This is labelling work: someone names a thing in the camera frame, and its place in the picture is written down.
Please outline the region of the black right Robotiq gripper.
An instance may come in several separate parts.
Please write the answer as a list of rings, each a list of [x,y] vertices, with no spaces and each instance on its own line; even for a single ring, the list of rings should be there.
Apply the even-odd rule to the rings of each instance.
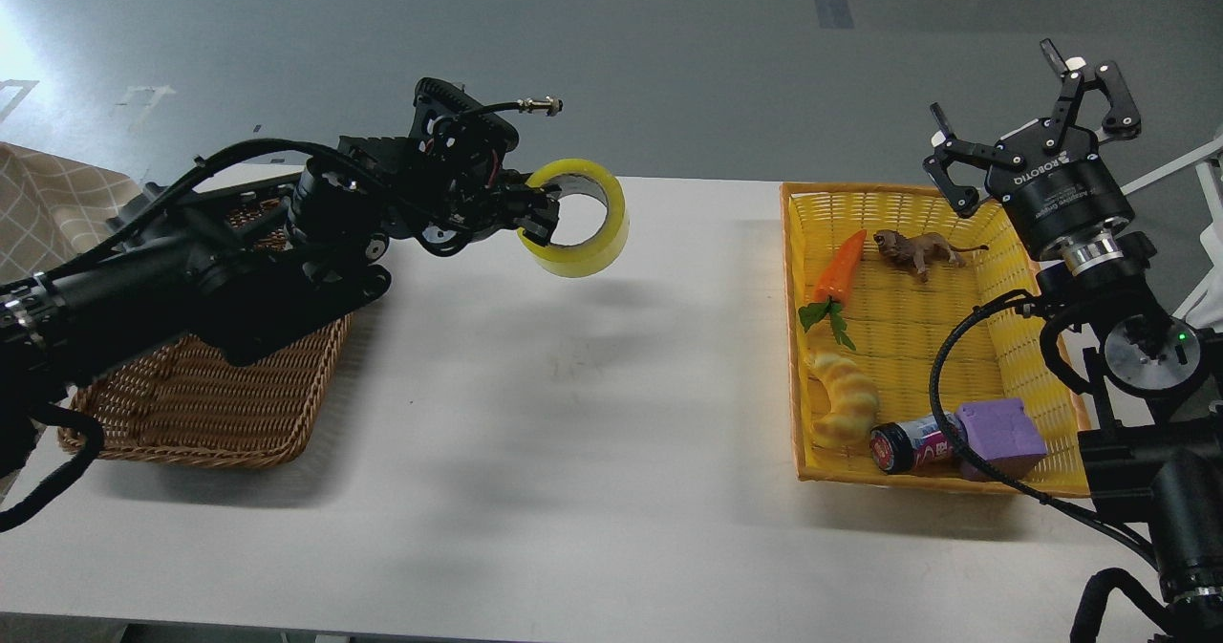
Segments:
[[[955,185],[949,169],[964,164],[986,170],[986,191],[1003,207],[1026,254],[1047,263],[1062,255],[1059,246],[1066,240],[1126,229],[1134,221],[1134,208],[1099,159],[1098,145],[1137,138],[1144,120],[1117,61],[1084,61],[1071,68],[1052,39],[1044,38],[1040,48],[1062,82],[1051,116],[1022,125],[998,145],[985,145],[958,138],[939,104],[931,103],[936,134],[923,172],[959,218],[974,218],[982,202],[978,187]],[[1096,134],[1075,126],[1084,95],[1092,90],[1108,104]]]

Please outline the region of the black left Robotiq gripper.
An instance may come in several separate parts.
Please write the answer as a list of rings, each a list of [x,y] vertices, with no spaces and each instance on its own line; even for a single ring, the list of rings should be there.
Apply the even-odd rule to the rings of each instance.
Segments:
[[[514,229],[534,246],[550,246],[560,207],[539,207],[544,198],[563,199],[563,185],[553,176],[508,170],[453,181],[419,174],[411,178],[411,238],[429,252],[460,252]]]

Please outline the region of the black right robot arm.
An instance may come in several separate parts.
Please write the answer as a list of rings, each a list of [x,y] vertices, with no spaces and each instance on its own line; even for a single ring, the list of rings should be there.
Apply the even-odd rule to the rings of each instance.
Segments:
[[[1218,642],[1221,610],[1221,403],[1180,421],[1207,381],[1221,380],[1221,334],[1166,310],[1148,286],[1156,247],[1126,232],[1135,213],[1099,148],[1135,139],[1144,121],[1114,61],[1066,60],[1051,39],[1041,50],[1062,89],[1048,116],[992,145],[958,138],[938,104],[938,133],[923,169],[960,218],[983,196],[1000,204],[1026,254],[1044,263],[1040,293],[1010,290],[978,306],[944,339],[929,373],[936,425],[988,479],[1057,509],[1137,553],[1156,568],[1159,597],[1125,568],[1084,587],[1070,632],[1095,642],[1119,590],[1157,627],[1157,642]],[[1011,310],[1040,317],[1047,369],[1088,395],[1098,424],[1077,435],[1091,509],[1053,498],[985,461],[944,414],[945,359],[977,324]]]

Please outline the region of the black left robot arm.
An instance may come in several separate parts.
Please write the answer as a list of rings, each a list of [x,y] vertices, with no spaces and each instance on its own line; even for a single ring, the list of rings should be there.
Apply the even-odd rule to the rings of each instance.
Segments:
[[[483,104],[440,78],[415,87],[404,137],[245,139],[197,156],[174,185],[147,185],[110,235],[2,286],[2,469],[26,463],[35,425],[73,429],[82,450],[2,512],[12,531],[83,477],[100,422],[62,407],[183,335],[249,366],[379,299],[380,257],[415,240],[449,257],[501,230],[549,246],[558,186],[505,167],[520,134],[505,112],[555,117],[558,97]]]

